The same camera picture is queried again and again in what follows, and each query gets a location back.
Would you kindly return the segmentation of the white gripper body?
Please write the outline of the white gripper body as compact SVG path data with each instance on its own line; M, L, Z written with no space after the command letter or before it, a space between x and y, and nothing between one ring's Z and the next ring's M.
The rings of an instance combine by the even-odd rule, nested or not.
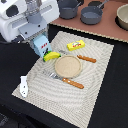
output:
M59 17L56 0L0 0L0 34L7 43L31 40Z

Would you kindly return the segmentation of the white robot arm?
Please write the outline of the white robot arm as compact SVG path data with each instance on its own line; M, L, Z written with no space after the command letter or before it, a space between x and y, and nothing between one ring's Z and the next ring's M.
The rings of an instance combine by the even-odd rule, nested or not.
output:
M0 0L0 34L8 43L33 39L58 17L56 0Z

